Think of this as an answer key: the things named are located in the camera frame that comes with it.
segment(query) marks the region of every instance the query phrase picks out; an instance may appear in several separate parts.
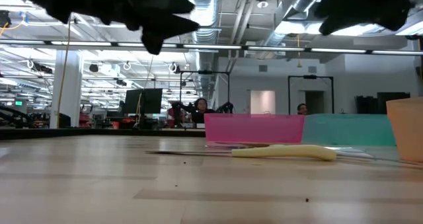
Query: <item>wooden table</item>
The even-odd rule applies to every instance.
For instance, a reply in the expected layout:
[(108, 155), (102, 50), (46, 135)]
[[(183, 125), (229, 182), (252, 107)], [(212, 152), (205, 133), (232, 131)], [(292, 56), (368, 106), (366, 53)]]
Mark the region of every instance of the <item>wooden table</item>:
[[(205, 144), (136, 136), (2, 141), (0, 223), (423, 223), (421, 168), (144, 152)], [(396, 156), (392, 148), (368, 152)]]

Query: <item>ceiling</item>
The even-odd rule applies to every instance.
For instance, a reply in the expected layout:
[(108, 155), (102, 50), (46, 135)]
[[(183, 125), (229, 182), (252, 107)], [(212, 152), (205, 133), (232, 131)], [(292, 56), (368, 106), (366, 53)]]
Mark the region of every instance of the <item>ceiling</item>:
[[(242, 0), (219, 0), (219, 14), (216, 28), (219, 30), (218, 44), (229, 44), (233, 27), (237, 18), (237, 9)], [(275, 28), (274, 13), (278, 10), (279, 2), (284, 0), (266, 0), (268, 7), (258, 8), (256, 0), (249, 0), (253, 3), (251, 15), (248, 19), (248, 26), (245, 33), (241, 35), (241, 44), (247, 42), (261, 42), (265, 40), (271, 31)], [(12, 26), (20, 25), (15, 30), (5, 30), (0, 39), (10, 40), (67, 40), (67, 25), (63, 25), (56, 19), (48, 16), (40, 7), (33, 5), (25, 0), (0, 0), (0, 10), (10, 11)], [(140, 31), (131, 32), (126, 29), (123, 24), (112, 23), (111, 26), (103, 25), (98, 19), (86, 15), (74, 15), (76, 20), (71, 24), (71, 40), (72, 41), (113, 41), (113, 42), (140, 42)], [(192, 35), (185, 34), (176, 38), (171, 38), (168, 43), (192, 43)], [(312, 46), (318, 48), (365, 48), (365, 49), (400, 49), (405, 47), (406, 40), (402, 36), (393, 36), (384, 34), (384, 36), (327, 36), (323, 37), (316, 34), (290, 34), (284, 38), (283, 43), (286, 46)], [(162, 52), (159, 56), (152, 56), (143, 51), (100, 51), (100, 50), (82, 50), (84, 64), (84, 76), (104, 77), (108, 76), (104, 73), (90, 72), (89, 66), (92, 63), (98, 65), (118, 65), (120, 67), (120, 76), (122, 78), (134, 78), (134, 84), (128, 85), (128, 88), (117, 85), (113, 80), (90, 80), (83, 81), (83, 101), (94, 103), (102, 99), (109, 101), (110, 104), (101, 102), (102, 107), (115, 108), (119, 100), (124, 99), (125, 91), (130, 88), (140, 87), (157, 87), (168, 89), (173, 92), (166, 92), (168, 100), (178, 100), (179, 75), (175, 75), (169, 71), (169, 65), (173, 63), (180, 65), (182, 70), (196, 71), (195, 52)], [(220, 56), (227, 56), (227, 52), (219, 52)], [(295, 58), (298, 53), (287, 53), (286, 58)], [(325, 62), (332, 55), (326, 54), (302, 54), (305, 59), (320, 59)], [(43, 72), (32, 71), (28, 66), (29, 60), (35, 61), (42, 65), (53, 69), (56, 60), (56, 51), (52, 49), (34, 49), (34, 48), (2, 48), (0, 47), (0, 72), (7, 76), (26, 75), (39, 76), (47, 74)], [(152, 81), (146, 82), (146, 78), (156, 78), (161, 81), (156, 83)], [(195, 82), (188, 82), (185, 87), (185, 102), (193, 101), (204, 94), (204, 86), (201, 86), (197, 80), (197, 75), (190, 75)], [(53, 79), (19, 79), (22, 84), (28, 83), (44, 88), (38, 92), (34, 92), (26, 87), (14, 86), (13, 83), (7, 83), (5, 80), (0, 81), (0, 102), (14, 98), (26, 97), (28, 99), (38, 96), (37, 102), (32, 104), (35, 107), (39, 105), (50, 104)], [(206, 89), (213, 90), (213, 79), (209, 79), (210, 86)], [(105, 93), (114, 89), (112, 100)]]

